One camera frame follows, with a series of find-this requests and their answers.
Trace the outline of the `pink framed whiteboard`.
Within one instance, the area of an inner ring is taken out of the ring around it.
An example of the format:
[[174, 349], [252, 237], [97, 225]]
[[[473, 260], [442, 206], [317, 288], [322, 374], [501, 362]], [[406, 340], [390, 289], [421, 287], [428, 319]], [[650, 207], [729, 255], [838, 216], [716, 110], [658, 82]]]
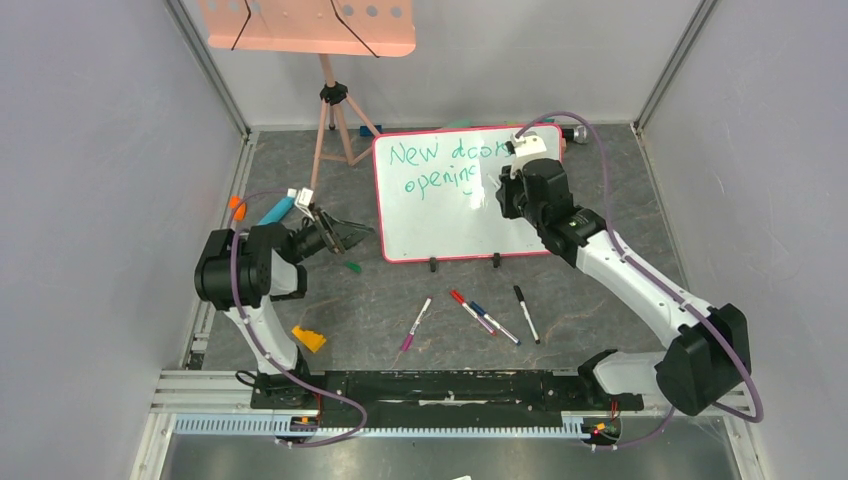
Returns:
[[502, 217], [498, 176], [518, 126], [395, 132], [374, 139], [383, 258], [390, 263], [543, 255], [536, 231]]

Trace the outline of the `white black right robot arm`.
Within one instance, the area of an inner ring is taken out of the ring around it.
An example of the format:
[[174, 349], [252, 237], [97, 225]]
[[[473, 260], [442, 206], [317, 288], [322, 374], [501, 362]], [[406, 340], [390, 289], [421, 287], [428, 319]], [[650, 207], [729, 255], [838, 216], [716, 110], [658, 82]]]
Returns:
[[751, 377], [745, 315], [734, 305], [715, 307], [678, 286], [630, 249], [608, 222], [577, 205], [562, 164], [541, 158], [505, 166], [496, 198], [503, 217], [526, 220], [544, 247], [607, 288], [654, 333], [660, 352], [603, 353], [586, 362], [577, 382], [580, 400], [602, 408], [618, 394], [661, 395], [695, 416], [747, 387], [759, 422], [762, 401]]

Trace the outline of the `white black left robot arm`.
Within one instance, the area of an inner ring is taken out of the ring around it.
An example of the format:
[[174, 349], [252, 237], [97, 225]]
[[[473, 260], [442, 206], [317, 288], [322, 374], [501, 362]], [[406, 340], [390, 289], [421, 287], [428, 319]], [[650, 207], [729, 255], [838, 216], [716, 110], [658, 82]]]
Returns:
[[316, 209], [297, 229], [273, 223], [210, 233], [195, 268], [195, 290], [233, 321], [255, 357], [255, 371], [235, 374], [251, 389], [252, 408], [309, 408], [321, 400], [347, 404], [342, 394], [326, 391], [324, 382], [310, 373], [274, 305], [305, 296], [304, 260], [323, 250], [344, 254], [374, 232]]

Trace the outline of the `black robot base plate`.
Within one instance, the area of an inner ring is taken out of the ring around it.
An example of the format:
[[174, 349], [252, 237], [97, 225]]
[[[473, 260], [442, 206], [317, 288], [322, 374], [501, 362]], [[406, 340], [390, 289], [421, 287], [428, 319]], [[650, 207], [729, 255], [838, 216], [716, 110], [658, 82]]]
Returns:
[[641, 411], [642, 396], [611, 395], [588, 376], [552, 370], [325, 371], [313, 375], [347, 399], [315, 407], [324, 428], [555, 427], [563, 412]]

